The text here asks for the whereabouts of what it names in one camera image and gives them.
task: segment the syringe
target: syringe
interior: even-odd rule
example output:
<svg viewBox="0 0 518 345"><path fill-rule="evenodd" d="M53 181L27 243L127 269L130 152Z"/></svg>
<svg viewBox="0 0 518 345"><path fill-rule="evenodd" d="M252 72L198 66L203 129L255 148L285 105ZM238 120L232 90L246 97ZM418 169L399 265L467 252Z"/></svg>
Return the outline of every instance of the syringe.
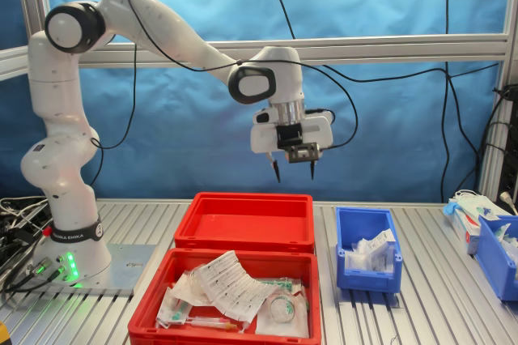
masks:
<svg viewBox="0 0 518 345"><path fill-rule="evenodd" d="M212 317L189 317L187 322L193 326L214 327L215 329L234 330L237 325L230 322L226 318L212 318Z"/></svg>

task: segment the connector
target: connector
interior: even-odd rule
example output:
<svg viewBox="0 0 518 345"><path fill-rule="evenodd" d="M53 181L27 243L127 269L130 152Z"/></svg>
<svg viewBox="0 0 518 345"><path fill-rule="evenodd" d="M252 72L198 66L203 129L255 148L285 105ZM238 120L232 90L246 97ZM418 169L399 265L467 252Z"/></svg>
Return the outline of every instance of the connector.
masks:
<svg viewBox="0 0 518 345"><path fill-rule="evenodd" d="M49 268L51 265L52 261L49 258L44 258L32 269L32 273L36 276L39 276L43 274L45 270Z"/></svg>
<svg viewBox="0 0 518 345"><path fill-rule="evenodd" d="M56 279L59 275L61 275L63 273L63 271L65 270L66 268L64 266L60 266L59 268L57 268L50 276L49 278L47 279L47 281L50 283L52 282L54 279Z"/></svg>
<svg viewBox="0 0 518 345"><path fill-rule="evenodd" d="M518 215L518 211L516 210L515 203L512 201L511 195L507 191L503 191L500 194L500 199L502 200L502 202L504 202L507 205L509 205L509 207L515 213L515 215Z"/></svg>
<svg viewBox="0 0 518 345"><path fill-rule="evenodd" d="M518 84L508 84L505 86L500 95L506 100L518 101Z"/></svg>

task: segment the blue backdrop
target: blue backdrop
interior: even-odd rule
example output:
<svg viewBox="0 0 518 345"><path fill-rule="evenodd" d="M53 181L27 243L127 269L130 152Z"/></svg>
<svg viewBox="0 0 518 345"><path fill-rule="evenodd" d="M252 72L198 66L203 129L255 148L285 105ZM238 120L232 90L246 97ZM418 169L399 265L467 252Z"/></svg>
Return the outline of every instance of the blue backdrop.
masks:
<svg viewBox="0 0 518 345"><path fill-rule="evenodd" d="M52 6L71 0L50 0ZM206 40L289 38L277 0L161 0ZM300 38L444 32L444 0L284 0ZM451 0L451 33L501 32L506 0ZM14 16L0 18L0 40L19 30ZM17 45L26 41L20 37ZM452 63L461 73L491 63ZM337 66L349 76L397 76L443 63ZM455 78L465 132L478 144L488 118L495 68ZM83 101L103 144L124 134L131 109L132 70L81 70ZM311 181L307 165L280 162L282 183L263 155L249 149L251 118L262 105L243 106L208 74L182 69L139 69L137 110L125 143L107 151L96 182L100 197L188 198L201 190L300 192L315 199L439 200L445 152L440 131L444 76L430 73L383 83L342 83L355 100L359 131L344 148L328 151ZM308 108L337 113L335 142L350 136L352 109L342 91L322 75L304 70ZM458 130L450 93L446 131L452 155L450 194L473 167L474 156ZM37 192L19 171L24 152L45 136L32 113L26 77L0 83L0 196ZM90 181L99 154L83 169Z"/></svg>

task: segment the metal base plate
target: metal base plate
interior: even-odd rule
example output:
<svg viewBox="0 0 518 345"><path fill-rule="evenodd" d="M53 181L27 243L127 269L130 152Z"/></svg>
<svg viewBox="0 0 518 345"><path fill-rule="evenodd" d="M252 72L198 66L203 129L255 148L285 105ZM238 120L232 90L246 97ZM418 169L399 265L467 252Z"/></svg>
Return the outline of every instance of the metal base plate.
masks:
<svg viewBox="0 0 518 345"><path fill-rule="evenodd" d="M112 255L108 268L91 278L81 280L73 287L63 287L60 292L85 291L104 295L133 295L147 263L155 252L156 245L108 244L107 246Z"/></svg>

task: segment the metal frame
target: metal frame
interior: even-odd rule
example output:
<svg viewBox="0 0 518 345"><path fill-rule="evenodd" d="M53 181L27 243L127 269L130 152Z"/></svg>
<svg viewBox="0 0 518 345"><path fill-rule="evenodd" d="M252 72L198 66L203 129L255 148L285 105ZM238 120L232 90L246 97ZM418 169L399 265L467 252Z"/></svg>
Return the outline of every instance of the metal frame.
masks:
<svg viewBox="0 0 518 345"><path fill-rule="evenodd" d="M21 0L28 35L42 30L49 0ZM518 0L507 1L504 33L422 36L345 37L305 40L216 41L211 44L234 59L246 59L266 45L284 45L297 48L301 59L309 64L397 63L397 62L469 62L501 61L499 85L502 87L518 80L518 57L515 57L516 13ZM0 80L21 75L27 71L25 47L0 51ZM81 66L86 68L130 67L130 43L112 43L95 52L83 55ZM138 65L143 67L171 67L166 59L142 51ZM508 121L511 105L501 105L496 117ZM494 126L490 141L505 147L507 128ZM486 153L480 189L496 199L503 156L495 149Z"/></svg>

